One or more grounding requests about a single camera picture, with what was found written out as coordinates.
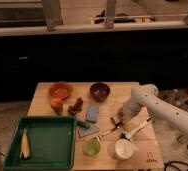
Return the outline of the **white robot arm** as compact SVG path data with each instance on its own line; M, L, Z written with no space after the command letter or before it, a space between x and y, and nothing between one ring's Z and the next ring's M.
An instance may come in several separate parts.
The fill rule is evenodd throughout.
M138 115L143 107L167 120L188 136L188 112L158 98L158 88L154 84L139 85L131 89L131 96L122 105L124 123Z

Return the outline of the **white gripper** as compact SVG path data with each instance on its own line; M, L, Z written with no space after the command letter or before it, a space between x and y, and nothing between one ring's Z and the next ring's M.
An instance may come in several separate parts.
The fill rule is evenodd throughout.
M119 109L118 116L122 123L130 121L141 111L141 106L133 100L127 100Z

